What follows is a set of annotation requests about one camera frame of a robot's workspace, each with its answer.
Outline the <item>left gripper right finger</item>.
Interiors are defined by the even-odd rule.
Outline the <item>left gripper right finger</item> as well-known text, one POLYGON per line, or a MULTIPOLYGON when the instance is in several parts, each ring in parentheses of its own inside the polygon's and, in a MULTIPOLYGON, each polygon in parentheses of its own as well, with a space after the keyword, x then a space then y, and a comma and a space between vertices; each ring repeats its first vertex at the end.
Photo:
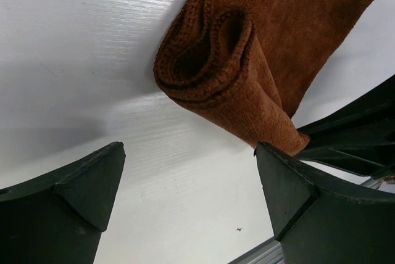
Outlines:
POLYGON ((394 194, 258 143, 257 167, 287 263, 394 263, 394 194))

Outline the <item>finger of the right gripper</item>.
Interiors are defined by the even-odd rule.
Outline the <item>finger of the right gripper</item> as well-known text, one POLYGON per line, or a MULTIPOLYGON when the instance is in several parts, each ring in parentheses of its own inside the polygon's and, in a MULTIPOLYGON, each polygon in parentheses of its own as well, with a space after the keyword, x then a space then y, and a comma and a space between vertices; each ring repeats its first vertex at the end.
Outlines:
POLYGON ((394 176, 394 77, 298 130, 310 137, 299 160, 373 179, 394 176))

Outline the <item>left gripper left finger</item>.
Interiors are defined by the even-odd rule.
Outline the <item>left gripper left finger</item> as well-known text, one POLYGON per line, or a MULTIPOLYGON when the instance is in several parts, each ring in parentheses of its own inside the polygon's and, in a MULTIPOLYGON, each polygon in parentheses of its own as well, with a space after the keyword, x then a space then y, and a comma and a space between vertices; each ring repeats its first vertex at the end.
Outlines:
POLYGON ((93 263, 125 163, 122 142, 1 190, 1 263, 93 263))

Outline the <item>brown microfiber towel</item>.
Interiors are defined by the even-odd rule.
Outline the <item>brown microfiber towel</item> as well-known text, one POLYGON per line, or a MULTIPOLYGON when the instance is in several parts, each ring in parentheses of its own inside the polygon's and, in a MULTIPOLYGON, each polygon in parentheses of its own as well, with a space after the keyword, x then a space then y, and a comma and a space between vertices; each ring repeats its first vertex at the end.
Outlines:
POLYGON ((171 100, 252 147, 296 155, 307 89, 374 0, 187 0, 154 62, 171 100))

